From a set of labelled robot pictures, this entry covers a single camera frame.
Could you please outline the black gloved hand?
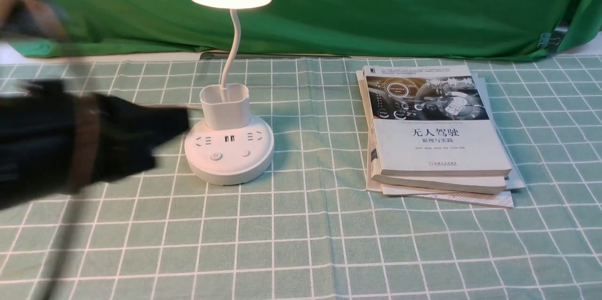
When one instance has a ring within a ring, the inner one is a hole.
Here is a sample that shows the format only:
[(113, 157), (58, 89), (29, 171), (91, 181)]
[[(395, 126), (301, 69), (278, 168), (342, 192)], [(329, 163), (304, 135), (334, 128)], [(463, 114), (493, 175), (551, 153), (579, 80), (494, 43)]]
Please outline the black gloved hand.
[(154, 152), (189, 130), (189, 110), (180, 106), (142, 106), (112, 95), (96, 95), (99, 146), (92, 182), (116, 182), (152, 170)]

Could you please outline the black sleeved forearm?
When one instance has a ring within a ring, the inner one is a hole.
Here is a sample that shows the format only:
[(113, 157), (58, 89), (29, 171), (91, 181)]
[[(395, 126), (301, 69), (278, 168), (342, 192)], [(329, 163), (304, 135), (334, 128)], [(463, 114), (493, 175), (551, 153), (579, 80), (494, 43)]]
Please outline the black sleeved forearm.
[(36, 80), (1, 99), (1, 208), (52, 194), (74, 195), (93, 180), (100, 142), (95, 95)]

